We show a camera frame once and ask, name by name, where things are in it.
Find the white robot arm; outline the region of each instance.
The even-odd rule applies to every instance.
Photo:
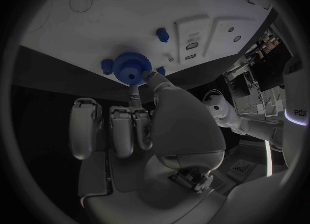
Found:
[[[235,109],[222,95],[212,95],[204,101],[216,123],[220,127],[229,127],[240,135],[250,135],[258,139],[267,140],[271,148],[282,150],[283,124],[270,124],[263,121],[254,121],[236,114]]]

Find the glowing light strip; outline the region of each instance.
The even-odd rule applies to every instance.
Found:
[[[286,113],[286,109],[285,109],[285,112],[284,112],[284,116],[286,117],[287,120],[289,120],[289,121],[291,121],[291,122],[293,122],[293,123],[296,123],[296,124],[299,124],[299,125],[303,125],[303,126],[307,126],[307,124],[304,123],[304,122],[299,122],[299,121],[296,121],[296,120],[290,118],[290,117],[287,115],[287,113]]]
[[[267,155],[267,176],[270,177],[272,175],[272,158],[269,141],[265,140],[265,145]]]

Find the small hole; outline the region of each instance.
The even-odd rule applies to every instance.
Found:
[[[241,39],[241,36],[237,36],[237,37],[234,39],[234,42],[238,42],[240,39]]]
[[[195,54],[195,55],[189,55],[189,56],[185,57],[185,60],[192,59],[192,58],[194,58],[195,56],[196,56],[196,54]]]
[[[186,49],[187,49],[187,50],[191,50],[191,49],[193,49],[193,48],[195,48],[195,47],[197,47],[197,46],[198,46],[198,42],[193,42],[193,43],[187,45],[187,46],[186,46]]]

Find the dark floor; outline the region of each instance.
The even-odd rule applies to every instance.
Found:
[[[221,79],[217,79],[213,83],[191,89],[190,92],[202,99],[208,90],[216,88],[229,99],[222,83]],[[81,162],[71,155],[68,147],[70,110],[74,100],[79,97],[12,87],[14,129],[27,166],[47,196],[69,216],[82,222],[85,219],[84,209],[80,206],[77,195]],[[109,119],[111,106],[128,105],[126,102],[96,101],[103,107],[104,120]],[[155,108],[152,102],[144,107],[148,111]],[[228,150],[238,144],[239,135],[230,129],[222,129],[222,132]]]

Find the vent grille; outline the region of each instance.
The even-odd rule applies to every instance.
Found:
[[[238,173],[245,174],[251,167],[251,164],[251,162],[240,159],[231,167],[231,169]]]

